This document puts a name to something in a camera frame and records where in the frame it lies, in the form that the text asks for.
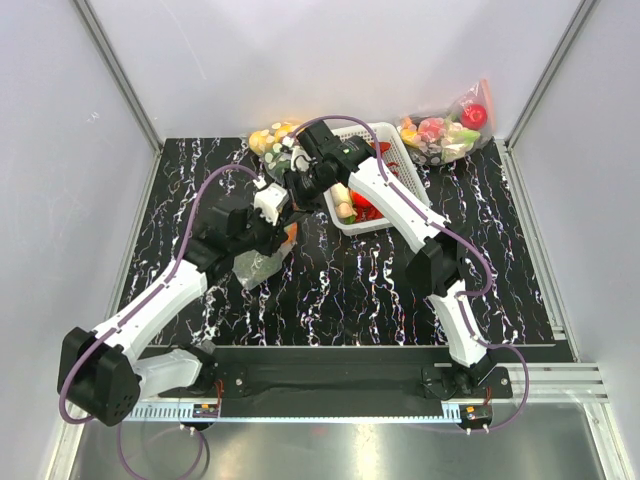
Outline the clear blue-zip food bag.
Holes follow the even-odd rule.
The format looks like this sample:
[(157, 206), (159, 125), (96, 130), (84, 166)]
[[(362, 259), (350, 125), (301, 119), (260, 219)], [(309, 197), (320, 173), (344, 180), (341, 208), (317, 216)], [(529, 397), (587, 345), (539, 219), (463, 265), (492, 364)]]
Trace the clear blue-zip food bag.
[(254, 289), (281, 270), (285, 258), (296, 245), (297, 231), (297, 223), (286, 226), (287, 239), (270, 256), (252, 250), (235, 258), (232, 272), (244, 289)]

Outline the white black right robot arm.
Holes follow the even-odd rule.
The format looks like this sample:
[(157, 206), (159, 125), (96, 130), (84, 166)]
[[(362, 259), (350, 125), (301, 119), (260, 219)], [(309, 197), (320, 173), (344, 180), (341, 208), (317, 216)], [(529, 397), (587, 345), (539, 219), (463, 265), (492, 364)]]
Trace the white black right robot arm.
[(443, 382), (476, 396), (488, 387), (496, 366), (491, 355), (495, 347), (481, 334), (470, 305), (478, 294), (467, 289), (463, 278), (464, 257), (477, 250), (391, 173), (375, 132), (370, 125), (364, 128), (367, 137), (344, 139), (319, 117), (288, 133), (284, 146), (299, 146), (311, 164), (305, 171), (288, 172), (287, 186), (302, 203), (341, 183), (391, 222), (414, 253), (405, 275), (425, 287), (448, 341), (452, 366)]

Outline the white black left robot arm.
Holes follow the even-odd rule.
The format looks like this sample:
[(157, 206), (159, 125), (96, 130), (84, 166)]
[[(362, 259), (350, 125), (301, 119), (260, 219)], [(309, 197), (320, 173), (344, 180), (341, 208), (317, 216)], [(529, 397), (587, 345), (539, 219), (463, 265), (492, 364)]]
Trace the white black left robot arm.
[(154, 337), (185, 307), (226, 276), (247, 252), (273, 255), (288, 238), (292, 201), (265, 191), (250, 204), (227, 199), (199, 231), (187, 229), (177, 258), (130, 304), (91, 330), (72, 329), (63, 339), (57, 391), (59, 412), (76, 423), (66, 405), (85, 420), (121, 423), (141, 399), (177, 388), (196, 396), (215, 386), (215, 358), (208, 347), (186, 345), (142, 356)]

